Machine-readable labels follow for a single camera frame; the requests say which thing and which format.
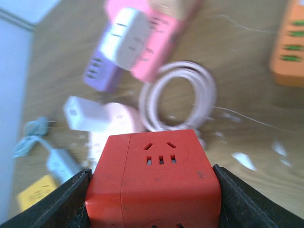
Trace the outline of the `grey white charger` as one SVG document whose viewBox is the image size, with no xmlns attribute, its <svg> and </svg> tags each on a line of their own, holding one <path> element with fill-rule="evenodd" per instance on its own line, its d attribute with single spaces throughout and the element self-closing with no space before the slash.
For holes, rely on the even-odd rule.
<svg viewBox="0 0 304 228">
<path fill-rule="evenodd" d="M 63 112 L 71 130 L 84 132 L 102 132 L 110 123 L 103 105 L 77 96 L 70 96 Z"/>
</svg>

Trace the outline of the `pink triangular power strip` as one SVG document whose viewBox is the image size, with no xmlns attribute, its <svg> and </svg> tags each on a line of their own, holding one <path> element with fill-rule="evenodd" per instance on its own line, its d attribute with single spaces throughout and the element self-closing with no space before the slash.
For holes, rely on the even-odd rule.
<svg viewBox="0 0 304 228">
<path fill-rule="evenodd" d="M 152 9 L 146 0 L 107 0 L 104 7 L 111 22 L 114 22 L 116 15 L 124 7 L 133 7 L 147 15 L 152 32 L 130 72 L 142 82 L 154 81 L 158 69 L 171 54 L 176 38 L 189 23 L 191 15 L 185 20 L 176 20 Z"/>
</svg>

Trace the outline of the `white square plug adapter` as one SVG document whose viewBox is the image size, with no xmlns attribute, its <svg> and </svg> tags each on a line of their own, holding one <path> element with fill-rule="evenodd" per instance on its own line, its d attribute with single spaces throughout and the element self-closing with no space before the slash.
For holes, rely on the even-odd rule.
<svg viewBox="0 0 304 228">
<path fill-rule="evenodd" d="M 125 7 L 116 15 L 99 48 L 118 67 L 131 70 L 151 33 L 146 14 Z"/>
</svg>

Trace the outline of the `red cube socket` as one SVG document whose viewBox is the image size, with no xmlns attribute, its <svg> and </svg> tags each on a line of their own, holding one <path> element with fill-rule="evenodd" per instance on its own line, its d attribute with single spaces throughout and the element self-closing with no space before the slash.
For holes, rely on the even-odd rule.
<svg viewBox="0 0 304 228">
<path fill-rule="evenodd" d="M 193 130 L 110 136 L 86 192 L 94 228 L 216 228 L 221 188 Z"/>
</svg>

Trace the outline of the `orange power strip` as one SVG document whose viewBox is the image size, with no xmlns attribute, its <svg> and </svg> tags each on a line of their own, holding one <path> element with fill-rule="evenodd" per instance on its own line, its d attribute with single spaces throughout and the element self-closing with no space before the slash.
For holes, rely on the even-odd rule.
<svg viewBox="0 0 304 228">
<path fill-rule="evenodd" d="M 288 1 L 269 66 L 278 84 L 304 86 L 304 2 L 302 0 Z"/>
</svg>

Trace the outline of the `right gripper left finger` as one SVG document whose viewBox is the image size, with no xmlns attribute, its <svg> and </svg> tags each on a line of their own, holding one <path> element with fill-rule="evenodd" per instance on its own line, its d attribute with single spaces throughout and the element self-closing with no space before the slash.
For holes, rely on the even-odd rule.
<svg viewBox="0 0 304 228">
<path fill-rule="evenodd" d="M 90 228 L 86 191 L 91 169 L 83 169 L 45 198 L 1 224 L 2 228 Z"/>
</svg>

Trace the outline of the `purple power strip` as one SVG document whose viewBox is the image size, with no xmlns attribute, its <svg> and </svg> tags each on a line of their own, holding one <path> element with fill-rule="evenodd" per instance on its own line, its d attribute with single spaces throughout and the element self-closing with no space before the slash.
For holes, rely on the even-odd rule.
<svg viewBox="0 0 304 228">
<path fill-rule="evenodd" d="M 100 47 L 104 42 L 108 27 L 101 34 L 97 46 L 88 61 L 87 67 L 83 73 L 83 81 L 86 85 L 98 92 L 113 92 L 119 83 L 124 70 L 107 59 L 100 51 Z"/>
</svg>

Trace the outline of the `yellow cube socket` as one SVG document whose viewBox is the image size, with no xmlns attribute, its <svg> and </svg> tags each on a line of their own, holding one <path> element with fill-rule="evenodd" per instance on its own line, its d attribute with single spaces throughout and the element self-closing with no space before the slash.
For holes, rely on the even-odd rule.
<svg viewBox="0 0 304 228">
<path fill-rule="evenodd" d="M 57 188 L 51 175 L 45 175 L 17 195 L 20 212 L 23 212 L 45 198 Z"/>
</svg>

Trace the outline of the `beige cube socket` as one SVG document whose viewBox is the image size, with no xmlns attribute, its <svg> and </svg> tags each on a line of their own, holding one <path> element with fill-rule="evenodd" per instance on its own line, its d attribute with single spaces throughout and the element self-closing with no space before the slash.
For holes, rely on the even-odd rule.
<svg viewBox="0 0 304 228">
<path fill-rule="evenodd" d="M 180 21 L 191 20 L 200 10 L 203 0 L 148 0 L 150 7 L 158 13 Z"/>
</svg>

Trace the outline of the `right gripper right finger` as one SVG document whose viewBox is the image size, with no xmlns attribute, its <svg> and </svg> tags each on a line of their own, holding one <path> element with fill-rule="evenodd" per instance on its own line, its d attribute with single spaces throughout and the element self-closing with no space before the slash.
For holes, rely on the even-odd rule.
<svg viewBox="0 0 304 228">
<path fill-rule="evenodd" d="M 304 220 L 265 197 L 239 177 L 217 164 L 220 183 L 220 228 L 302 228 Z"/>
</svg>

